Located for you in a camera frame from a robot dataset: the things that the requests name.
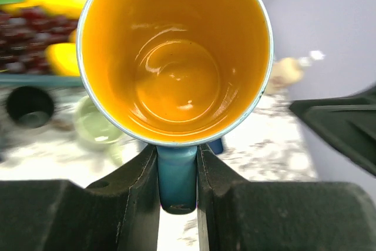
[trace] mug rim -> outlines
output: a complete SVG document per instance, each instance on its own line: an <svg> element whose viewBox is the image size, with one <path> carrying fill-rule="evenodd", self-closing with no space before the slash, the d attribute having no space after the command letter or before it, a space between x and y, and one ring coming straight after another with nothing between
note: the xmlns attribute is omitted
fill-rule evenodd
<svg viewBox="0 0 376 251"><path fill-rule="evenodd" d="M262 0L257 0L257 2L260 5L260 8L261 8L262 13L264 15L267 33L268 33L268 39L269 39L269 59L268 59L268 62L267 62L267 70L266 70L266 73L265 73L265 76L264 76L264 79L263 79L263 83L259 87L256 97L253 99L252 103L249 104L247 109L235 121L233 121L231 124L229 124L229 126L222 129L220 132L215 133L214 135L210 135L210 136L207 136L207 137L201 138L201 139L191 140L191 141L188 141L188 142L164 142L164 141L161 141L161 140L155 140L155 139L147 138L147 137L142 136L142 135L138 135L138 134L132 132L131 130L127 129L125 126L121 125L118 121L116 121L104 109L104 107L101 105L98 98L94 94L94 91L93 91L92 87L90 86L88 77L86 76L85 67L84 67L84 64L83 64L83 55L82 55L82 34L83 34L83 26L85 24L86 17L88 15L88 11L89 11L89 8L90 8L92 2L93 2L93 0L87 0L86 1L85 6L82 9L81 16L79 18L78 26L77 26L76 55L77 55L77 59L78 59L78 67L79 67L80 77L81 77L83 85L84 85L89 97L91 98L92 102L94 103L94 105L98 108L98 110L113 125L115 125L117 128L119 128L125 134L127 134L127 135L129 135L129 136L131 136L135 139L144 141L144 142L152 144L152 145L157 145L157 146L175 147L175 148L197 146L197 145L205 144L205 143L214 141L216 139L219 139L222 136L224 136L225 134L229 133L231 130L233 130L234 128L239 126L239 124L241 124L249 116L249 114L252 113L254 108L259 103L262 95L265 92L265 88L267 86L267 83L269 81L271 68L273 66L273 55L274 55L274 40L273 40L273 33L272 33L270 18L269 18L269 15L266 11L266 7L265 7Z"/></svg>

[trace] granite countertop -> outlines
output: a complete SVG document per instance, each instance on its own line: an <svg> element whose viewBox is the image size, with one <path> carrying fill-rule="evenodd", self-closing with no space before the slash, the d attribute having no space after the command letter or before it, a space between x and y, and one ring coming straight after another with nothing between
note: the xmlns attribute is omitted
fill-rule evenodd
<svg viewBox="0 0 376 251"><path fill-rule="evenodd" d="M4 100L8 88L0 88ZM53 89L56 116L69 119L82 89ZM254 112L224 137L226 151L219 157L252 181L314 180L315 171L301 139L295 117L288 111L285 94L264 96ZM100 153L87 152L75 143L74 132L47 127L38 134L21 132L0 109L7 149L0 163L1 180L70 179L85 187L117 168ZM122 141L123 161L139 152L139 142ZM196 213L175 216L161 211L158 250L198 251Z"/></svg>

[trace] mug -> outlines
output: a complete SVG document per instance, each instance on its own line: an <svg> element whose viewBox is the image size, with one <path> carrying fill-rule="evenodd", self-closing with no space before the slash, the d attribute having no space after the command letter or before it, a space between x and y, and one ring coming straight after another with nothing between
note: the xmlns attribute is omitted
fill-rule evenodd
<svg viewBox="0 0 376 251"><path fill-rule="evenodd" d="M197 146L239 125L270 75L262 1L88 0L76 49L96 107L157 146L163 209L195 210Z"/></svg>
<svg viewBox="0 0 376 251"><path fill-rule="evenodd" d="M50 94L33 86L14 89L5 101L5 109L17 126L14 134L24 137L44 133L51 125L56 105Z"/></svg>

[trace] red cherry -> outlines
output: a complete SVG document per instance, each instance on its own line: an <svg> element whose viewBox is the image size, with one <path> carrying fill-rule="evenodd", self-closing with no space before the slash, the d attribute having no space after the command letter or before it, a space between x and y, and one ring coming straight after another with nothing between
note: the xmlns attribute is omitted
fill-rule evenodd
<svg viewBox="0 0 376 251"><path fill-rule="evenodd" d="M67 27L64 28L64 34L70 35L74 30L75 30L75 28L67 26Z"/></svg>
<svg viewBox="0 0 376 251"><path fill-rule="evenodd" d="M0 51L4 51L6 46L6 40L0 38Z"/></svg>
<svg viewBox="0 0 376 251"><path fill-rule="evenodd" d="M48 44L56 44L56 43L62 43L62 42L68 42L69 35L57 35L52 34L51 37L48 39Z"/></svg>
<svg viewBox="0 0 376 251"><path fill-rule="evenodd" d="M78 26L78 20L70 20L69 23L70 23L71 26L74 26L75 29L76 29L77 26Z"/></svg>
<svg viewBox="0 0 376 251"><path fill-rule="evenodd" d="M19 28L17 33L20 38L25 40L32 39L36 35L36 32L29 28Z"/></svg>
<svg viewBox="0 0 376 251"><path fill-rule="evenodd" d="M52 19L55 26L65 26L69 23L69 19L66 16L59 15Z"/></svg>
<svg viewBox="0 0 376 251"><path fill-rule="evenodd" d="M44 52L42 51L34 51L34 52L30 52L30 53L27 53L27 55L32 58L33 60L33 63L37 63L38 60L42 59L45 57L45 54Z"/></svg>
<svg viewBox="0 0 376 251"><path fill-rule="evenodd" d="M38 31L48 31L51 28L51 23L48 19L33 19L30 21L31 27Z"/></svg>
<svg viewBox="0 0 376 251"><path fill-rule="evenodd" d="M16 27L17 27L16 25L6 21L6 22L3 22L3 23L0 24L0 31L2 31L4 29L15 29Z"/></svg>
<svg viewBox="0 0 376 251"><path fill-rule="evenodd" d="M27 20L44 19L46 13L40 7L25 8L21 10L21 17Z"/></svg>
<svg viewBox="0 0 376 251"><path fill-rule="evenodd" d="M0 55L0 63L11 63L16 61L16 56L13 54Z"/></svg>
<svg viewBox="0 0 376 251"><path fill-rule="evenodd" d="M19 58L18 58L18 61L20 63L23 63L27 68L30 68L32 67L32 65L34 64L34 59L32 56L28 55L28 54L23 54L21 55Z"/></svg>
<svg viewBox="0 0 376 251"><path fill-rule="evenodd" d="M46 49L47 45L44 43L44 41L32 39L27 43L27 47L29 51L41 51Z"/></svg>
<svg viewBox="0 0 376 251"><path fill-rule="evenodd" d="M65 34L65 28L63 26L54 26L51 32L53 34Z"/></svg>
<svg viewBox="0 0 376 251"><path fill-rule="evenodd" d="M12 28L12 29L1 30L1 27L0 27L0 31L4 39L8 42L15 42L20 39L20 34L18 33L17 29Z"/></svg>
<svg viewBox="0 0 376 251"><path fill-rule="evenodd" d="M49 73L50 66L46 59L41 59L36 63L36 67L44 73Z"/></svg>
<svg viewBox="0 0 376 251"><path fill-rule="evenodd" d="M51 37L51 34L48 32L40 32L35 35L34 40L44 42L48 44L48 39Z"/></svg>
<svg viewBox="0 0 376 251"><path fill-rule="evenodd" d="M10 18L8 20L8 23L15 25L15 26L24 26L27 24L27 21L24 18L17 17L17 18Z"/></svg>
<svg viewBox="0 0 376 251"><path fill-rule="evenodd" d="M11 14L0 11L0 24L5 23L11 18Z"/></svg>
<svg viewBox="0 0 376 251"><path fill-rule="evenodd" d="M28 48L28 45L26 43L20 42L20 43L14 43L9 46L9 51L11 54L14 55L21 55L24 53Z"/></svg>
<svg viewBox="0 0 376 251"><path fill-rule="evenodd" d="M9 73L24 73L26 71L25 66L20 62L7 63L5 67Z"/></svg>
<svg viewBox="0 0 376 251"><path fill-rule="evenodd" d="M43 75L43 71L37 67L32 67L26 71L29 75Z"/></svg>

